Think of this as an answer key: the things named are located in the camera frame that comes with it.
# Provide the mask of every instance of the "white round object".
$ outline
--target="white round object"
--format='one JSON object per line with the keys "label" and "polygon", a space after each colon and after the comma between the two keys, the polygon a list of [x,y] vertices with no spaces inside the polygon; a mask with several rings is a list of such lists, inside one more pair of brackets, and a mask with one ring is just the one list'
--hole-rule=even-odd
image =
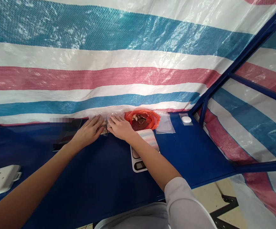
{"label": "white round object", "polygon": [[182,121],[183,121],[184,123],[190,123],[190,122],[191,122],[191,118],[188,117],[188,116],[183,116],[183,117],[182,117]]}

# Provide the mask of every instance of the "person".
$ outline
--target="person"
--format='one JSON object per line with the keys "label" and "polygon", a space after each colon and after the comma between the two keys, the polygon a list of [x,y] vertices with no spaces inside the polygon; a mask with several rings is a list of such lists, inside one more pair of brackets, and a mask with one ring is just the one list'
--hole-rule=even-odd
{"label": "person", "polygon": [[[89,119],[47,163],[0,201],[0,229],[21,228],[71,159],[100,136],[100,116]],[[108,130],[139,154],[164,191],[166,203],[156,202],[100,221],[95,228],[216,228],[210,214],[194,197],[188,183],[160,153],[146,143],[121,116],[111,116]]]}

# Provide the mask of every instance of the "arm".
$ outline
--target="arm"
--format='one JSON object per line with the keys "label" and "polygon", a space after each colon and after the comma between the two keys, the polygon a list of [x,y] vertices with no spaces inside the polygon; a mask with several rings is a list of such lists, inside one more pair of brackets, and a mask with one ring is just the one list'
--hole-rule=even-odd
{"label": "arm", "polygon": [[123,117],[112,116],[108,122],[111,125],[111,128],[108,128],[109,131],[116,137],[125,140],[137,151],[149,173],[163,191],[170,180],[182,177],[174,166],[144,141]]}
{"label": "arm", "polygon": [[111,117],[108,128],[139,154],[151,176],[164,191],[171,228],[216,228],[210,214],[199,203],[179,172],[160,153],[145,142],[123,117]]}
{"label": "arm", "polygon": [[100,116],[89,119],[69,143],[0,201],[0,228],[25,224],[71,159],[99,137],[102,121]]}

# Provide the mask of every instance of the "power socket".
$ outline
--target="power socket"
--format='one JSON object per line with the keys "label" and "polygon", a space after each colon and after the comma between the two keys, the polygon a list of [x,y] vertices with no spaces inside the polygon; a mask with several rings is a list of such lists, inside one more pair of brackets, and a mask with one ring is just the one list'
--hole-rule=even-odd
{"label": "power socket", "polygon": [[0,169],[0,194],[10,190],[14,181],[17,181],[21,172],[20,165],[9,165]]}

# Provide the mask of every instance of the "striped tarpaulin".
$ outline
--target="striped tarpaulin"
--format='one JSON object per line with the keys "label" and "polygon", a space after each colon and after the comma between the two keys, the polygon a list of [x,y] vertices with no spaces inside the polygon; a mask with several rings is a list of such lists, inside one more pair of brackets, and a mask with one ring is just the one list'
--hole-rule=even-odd
{"label": "striped tarpaulin", "polygon": [[[276,92],[276,32],[236,72]],[[276,101],[229,79],[209,100],[204,130],[239,165],[276,161]],[[276,172],[232,177],[251,228],[276,228]]]}
{"label": "striped tarpaulin", "polygon": [[0,1],[0,124],[189,110],[276,0]]}

